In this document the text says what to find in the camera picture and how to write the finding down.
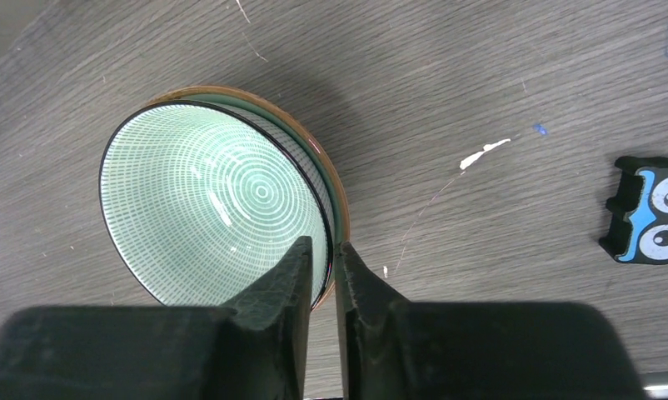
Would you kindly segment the pale green bowl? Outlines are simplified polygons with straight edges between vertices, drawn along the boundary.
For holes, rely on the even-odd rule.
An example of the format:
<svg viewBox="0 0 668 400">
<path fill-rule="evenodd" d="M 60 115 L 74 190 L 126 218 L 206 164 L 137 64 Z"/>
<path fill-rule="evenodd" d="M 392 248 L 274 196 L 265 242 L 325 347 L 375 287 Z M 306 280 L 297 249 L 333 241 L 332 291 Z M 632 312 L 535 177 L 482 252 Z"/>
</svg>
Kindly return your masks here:
<svg viewBox="0 0 668 400">
<path fill-rule="evenodd" d="M 319 305 L 350 223 L 317 140 L 279 107 L 232 87 L 170 92 L 146 116 L 161 143 L 145 200 L 156 227 L 141 250 L 124 254 L 141 285 L 163 304 L 224 303 L 308 236 Z"/>
<path fill-rule="evenodd" d="M 303 141 L 243 106 L 145 107 L 101 162 L 103 219 L 121 259 L 160 303 L 217 306 L 312 240 L 312 302 L 330 279 L 336 213 Z"/>
</svg>

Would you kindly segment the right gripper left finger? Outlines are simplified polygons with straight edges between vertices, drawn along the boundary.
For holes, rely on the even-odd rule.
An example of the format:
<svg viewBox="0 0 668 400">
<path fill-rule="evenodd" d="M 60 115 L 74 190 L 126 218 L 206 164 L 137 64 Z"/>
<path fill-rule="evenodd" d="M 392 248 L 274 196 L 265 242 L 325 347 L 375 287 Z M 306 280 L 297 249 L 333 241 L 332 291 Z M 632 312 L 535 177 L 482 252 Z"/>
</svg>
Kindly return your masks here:
<svg viewBox="0 0 668 400">
<path fill-rule="evenodd" d="M 300 237 L 219 307 L 15 312 L 0 327 L 0 399 L 300 399 L 312 272 Z"/>
</svg>

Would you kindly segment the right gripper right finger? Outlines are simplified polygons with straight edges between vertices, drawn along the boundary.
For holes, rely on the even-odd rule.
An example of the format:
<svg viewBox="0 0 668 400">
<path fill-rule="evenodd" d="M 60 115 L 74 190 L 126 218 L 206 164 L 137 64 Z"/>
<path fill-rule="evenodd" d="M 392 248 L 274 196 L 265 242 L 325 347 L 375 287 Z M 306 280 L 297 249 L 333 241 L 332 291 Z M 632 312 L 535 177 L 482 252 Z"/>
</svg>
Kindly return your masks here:
<svg viewBox="0 0 668 400">
<path fill-rule="evenodd" d="M 414 302 L 354 247 L 333 268 L 347 399 L 643 399 L 608 319 L 578 302 Z"/>
</svg>

